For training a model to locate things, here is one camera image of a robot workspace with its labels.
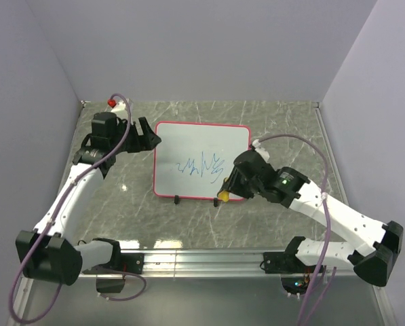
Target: whiteboard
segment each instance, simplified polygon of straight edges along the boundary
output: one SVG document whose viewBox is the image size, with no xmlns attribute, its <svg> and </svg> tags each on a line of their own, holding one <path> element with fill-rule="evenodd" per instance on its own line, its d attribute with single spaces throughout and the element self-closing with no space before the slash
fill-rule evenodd
<svg viewBox="0 0 405 326">
<path fill-rule="evenodd" d="M 213 199 L 249 148 L 247 126 L 159 122 L 154 151 L 154 193 L 161 197 Z M 231 194 L 232 200 L 241 199 Z"/>
</svg>

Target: metal frame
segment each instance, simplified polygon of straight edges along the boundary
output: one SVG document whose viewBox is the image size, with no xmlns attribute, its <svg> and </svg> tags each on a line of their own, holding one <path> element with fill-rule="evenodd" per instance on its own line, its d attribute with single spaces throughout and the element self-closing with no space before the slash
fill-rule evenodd
<svg viewBox="0 0 405 326">
<path fill-rule="evenodd" d="M 338 167 L 334 160 L 332 148 L 330 146 L 326 129 L 324 128 L 320 104 L 313 103 L 318 124 L 322 130 L 324 142 L 328 149 L 330 163 L 338 182 L 341 196 L 344 203 L 348 204 Z M 259 264 L 263 260 L 265 251 L 283 251 L 279 248 L 266 249 L 153 249 L 153 250 L 134 250 L 123 248 L 123 253 L 144 253 L 143 276 L 150 277 L 279 277 L 279 274 L 265 274 Z M 337 276 L 355 276 L 354 272 L 348 270 L 339 270 Z M 81 278 L 95 278 L 96 274 L 82 274 Z M 102 274 L 101 277 L 121 278 L 120 275 Z M 20 316 L 25 311 L 28 303 L 33 280 L 22 277 L 18 289 L 14 308 Z M 387 298 L 384 288 L 373 287 L 377 299 L 377 304 L 386 326 L 397 325 L 391 304 Z M 11 318 L 7 326 L 19 325 Z"/>
</svg>

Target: red object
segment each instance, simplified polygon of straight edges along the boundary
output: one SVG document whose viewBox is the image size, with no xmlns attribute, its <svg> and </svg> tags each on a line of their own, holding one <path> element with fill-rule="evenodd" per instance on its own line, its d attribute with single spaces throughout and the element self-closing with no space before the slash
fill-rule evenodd
<svg viewBox="0 0 405 326">
<path fill-rule="evenodd" d="M 109 100 L 107 101 L 107 104 L 108 104 L 110 107 L 116 107 L 116 101 L 115 101 L 113 98 L 109 99 Z"/>
</svg>

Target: wall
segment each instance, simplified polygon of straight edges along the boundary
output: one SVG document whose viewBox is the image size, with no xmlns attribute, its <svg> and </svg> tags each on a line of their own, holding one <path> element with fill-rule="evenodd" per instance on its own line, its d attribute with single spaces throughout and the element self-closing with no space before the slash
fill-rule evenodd
<svg viewBox="0 0 405 326">
<path fill-rule="evenodd" d="M 379 0 L 323 101 L 350 204 L 405 232 L 405 0 Z M 405 233 L 387 286 L 405 325 Z"/>
<path fill-rule="evenodd" d="M 89 101 L 320 101 L 375 2 L 28 0 Z"/>
<path fill-rule="evenodd" d="M 15 238 L 56 195 L 79 102 L 25 1 L 0 0 L 0 325 Z"/>
</svg>

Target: yellow object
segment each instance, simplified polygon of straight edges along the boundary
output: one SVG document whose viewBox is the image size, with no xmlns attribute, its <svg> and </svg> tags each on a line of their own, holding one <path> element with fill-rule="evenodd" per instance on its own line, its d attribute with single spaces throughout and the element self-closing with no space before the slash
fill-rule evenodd
<svg viewBox="0 0 405 326">
<path fill-rule="evenodd" d="M 222 200 L 223 202 L 228 202 L 229 201 L 229 192 L 226 192 L 223 190 L 217 195 L 218 199 Z"/>
</svg>

